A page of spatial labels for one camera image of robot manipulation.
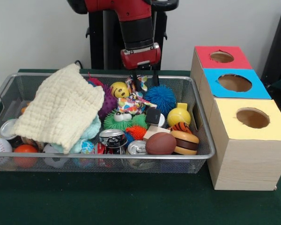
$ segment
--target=white cloth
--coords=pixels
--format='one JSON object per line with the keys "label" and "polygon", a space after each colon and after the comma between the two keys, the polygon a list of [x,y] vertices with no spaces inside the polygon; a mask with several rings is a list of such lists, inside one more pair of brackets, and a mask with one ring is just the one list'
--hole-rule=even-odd
{"label": "white cloth", "polygon": [[14,133],[35,141],[59,144],[68,154],[90,126],[104,101],[71,64],[43,81],[35,99],[14,125]]}

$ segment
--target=red box lid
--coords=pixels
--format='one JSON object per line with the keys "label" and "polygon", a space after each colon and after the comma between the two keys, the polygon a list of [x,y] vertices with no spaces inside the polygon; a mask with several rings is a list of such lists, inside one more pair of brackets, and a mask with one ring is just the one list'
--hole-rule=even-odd
{"label": "red box lid", "polygon": [[238,46],[196,46],[202,67],[206,69],[252,69]]}

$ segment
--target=yellow smiley ball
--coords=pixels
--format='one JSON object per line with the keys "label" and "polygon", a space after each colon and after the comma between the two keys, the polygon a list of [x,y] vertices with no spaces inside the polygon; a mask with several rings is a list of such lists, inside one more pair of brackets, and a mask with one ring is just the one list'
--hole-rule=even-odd
{"label": "yellow smiley ball", "polygon": [[116,98],[129,97],[129,91],[125,83],[115,82],[111,86],[111,93]]}
{"label": "yellow smiley ball", "polygon": [[171,110],[168,115],[168,125],[170,127],[179,122],[186,123],[187,125],[190,125],[191,123],[191,115],[183,108],[175,108]]}

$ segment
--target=stacked boxes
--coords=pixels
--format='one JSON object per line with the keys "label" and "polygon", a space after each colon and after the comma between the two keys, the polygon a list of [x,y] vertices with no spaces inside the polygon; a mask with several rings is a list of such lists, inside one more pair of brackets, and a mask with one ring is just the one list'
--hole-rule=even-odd
{"label": "stacked boxes", "polygon": [[239,47],[195,47],[195,80],[216,146],[217,190],[274,190],[281,176],[281,112]]}

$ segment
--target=blue box lid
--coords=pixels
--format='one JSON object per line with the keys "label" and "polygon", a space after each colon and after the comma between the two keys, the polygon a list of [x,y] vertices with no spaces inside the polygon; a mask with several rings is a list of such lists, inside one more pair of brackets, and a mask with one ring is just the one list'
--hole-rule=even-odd
{"label": "blue box lid", "polygon": [[204,69],[204,72],[212,94],[218,98],[272,99],[253,69]]}

